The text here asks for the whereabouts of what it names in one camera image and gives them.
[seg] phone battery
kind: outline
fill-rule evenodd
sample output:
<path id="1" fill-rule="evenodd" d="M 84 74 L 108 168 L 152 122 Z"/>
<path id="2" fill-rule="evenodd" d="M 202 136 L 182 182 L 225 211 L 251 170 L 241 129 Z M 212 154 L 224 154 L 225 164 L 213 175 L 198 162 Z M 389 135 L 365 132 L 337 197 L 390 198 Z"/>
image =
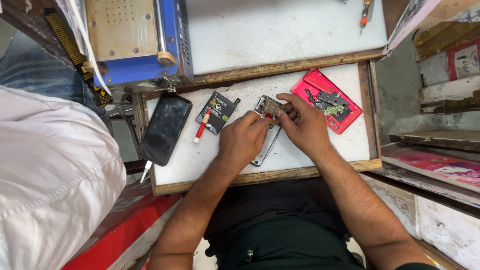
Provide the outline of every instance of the phone battery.
<path id="1" fill-rule="evenodd" d="M 212 106 L 210 111 L 210 118 L 208 119 L 208 123 L 205 126 L 206 129 L 210 130 L 211 132 L 218 134 L 220 130 L 223 128 L 225 123 L 227 122 L 230 115 L 232 115 L 233 111 L 236 109 L 238 102 L 240 99 L 236 100 L 236 104 L 228 100 L 226 97 L 222 96 L 218 92 L 214 92 L 210 99 L 205 104 L 203 110 L 197 116 L 197 122 L 201 123 L 205 113 L 207 112 L 208 108 L 210 107 L 210 102 L 215 99 L 215 106 Z"/>

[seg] red screwdriver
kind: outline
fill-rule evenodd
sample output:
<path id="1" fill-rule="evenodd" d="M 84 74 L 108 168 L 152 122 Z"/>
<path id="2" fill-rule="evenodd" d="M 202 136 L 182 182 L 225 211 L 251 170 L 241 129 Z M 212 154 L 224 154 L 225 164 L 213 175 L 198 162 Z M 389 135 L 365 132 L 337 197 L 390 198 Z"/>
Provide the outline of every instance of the red screwdriver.
<path id="1" fill-rule="evenodd" d="M 207 112 L 205 113 L 204 117 L 202 118 L 202 123 L 200 124 L 200 127 L 197 130 L 197 135 L 195 136 L 195 139 L 193 139 L 193 142 L 198 144 L 200 142 L 200 137 L 202 136 L 202 133 L 204 132 L 205 126 L 208 123 L 208 119 L 210 118 L 210 112 L 212 111 L 212 107 L 216 105 L 215 101 L 216 95 L 213 98 L 212 101 L 210 101 L 210 106 L 208 107 Z"/>
<path id="2" fill-rule="evenodd" d="M 363 0 L 363 11 L 361 13 L 361 20 L 360 20 L 360 36 L 363 29 L 367 26 L 367 15 L 368 15 L 368 8 L 372 0 Z"/>

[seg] red phone back cover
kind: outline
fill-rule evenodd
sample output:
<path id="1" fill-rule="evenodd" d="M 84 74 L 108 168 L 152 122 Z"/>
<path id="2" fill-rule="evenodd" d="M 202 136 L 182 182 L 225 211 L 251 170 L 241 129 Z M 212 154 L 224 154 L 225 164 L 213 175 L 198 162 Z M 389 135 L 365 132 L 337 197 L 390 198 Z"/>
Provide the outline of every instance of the red phone back cover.
<path id="1" fill-rule="evenodd" d="M 304 101 L 313 106 L 313 103 L 308 101 L 308 95 L 305 93 L 305 89 L 308 89 L 313 96 L 316 96 L 320 91 L 325 91 L 329 94 L 336 91 L 344 100 L 349 102 L 348 107 L 351 109 L 351 112 L 347 117 L 343 117 L 343 113 L 340 114 L 342 117 L 331 114 L 325 116 L 327 126 L 337 134 L 342 134 L 362 113 L 362 109 L 348 98 L 347 95 L 345 95 L 317 68 L 310 69 L 290 90 L 293 94 L 301 97 Z"/>

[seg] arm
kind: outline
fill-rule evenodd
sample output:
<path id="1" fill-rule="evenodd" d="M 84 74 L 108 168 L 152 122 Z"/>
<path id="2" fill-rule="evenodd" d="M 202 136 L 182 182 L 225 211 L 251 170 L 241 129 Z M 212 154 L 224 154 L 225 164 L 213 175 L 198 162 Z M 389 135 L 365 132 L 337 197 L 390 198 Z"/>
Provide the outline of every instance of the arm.
<path id="1" fill-rule="evenodd" d="M 262 150 L 269 118 L 247 112 L 220 133 L 220 150 L 165 224 L 148 264 L 149 270 L 192 269 L 193 253 L 225 190 Z"/>
<path id="2" fill-rule="evenodd" d="M 287 136 L 317 166 L 345 225 L 371 263 L 382 270 L 410 262 L 433 265 L 390 208 L 330 144 L 323 111 L 292 94 L 277 98 L 293 109 L 278 115 Z"/>

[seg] charging cable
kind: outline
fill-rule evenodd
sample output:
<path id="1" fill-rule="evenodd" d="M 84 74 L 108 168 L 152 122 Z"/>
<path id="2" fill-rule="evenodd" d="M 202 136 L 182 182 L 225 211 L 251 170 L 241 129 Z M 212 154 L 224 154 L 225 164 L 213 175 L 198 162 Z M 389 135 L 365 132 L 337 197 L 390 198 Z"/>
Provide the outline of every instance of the charging cable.
<path id="1" fill-rule="evenodd" d="M 78 28 L 80 29 L 80 33 L 82 33 L 82 37 L 84 38 L 85 45 L 87 47 L 87 52 L 88 56 L 90 56 L 93 64 L 93 69 L 95 70 L 95 74 L 100 81 L 100 84 L 102 85 L 103 89 L 111 96 L 112 92 L 110 89 L 107 87 L 105 82 L 103 81 L 102 75 L 100 74 L 100 71 L 98 70 L 98 66 L 96 64 L 95 56 L 93 55 L 93 49 L 92 49 L 92 44 L 90 44 L 90 40 L 88 39 L 87 31 L 85 30 L 84 24 L 82 22 L 82 18 L 80 16 L 80 13 L 78 12 L 77 9 L 77 4 L 75 3 L 75 0 L 68 0 L 70 3 L 70 6 L 73 11 L 73 16 L 75 17 L 77 23 L 78 23 Z"/>
<path id="2" fill-rule="evenodd" d="M 147 160 L 147 164 L 145 164 L 145 171 L 144 171 L 144 174 L 142 175 L 142 178 L 140 179 L 140 183 L 144 182 L 145 175 L 147 174 L 147 172 L 148 172 L 148 170 L 150 169 L 151 166 L 152 166 L 152 162 Z"/>

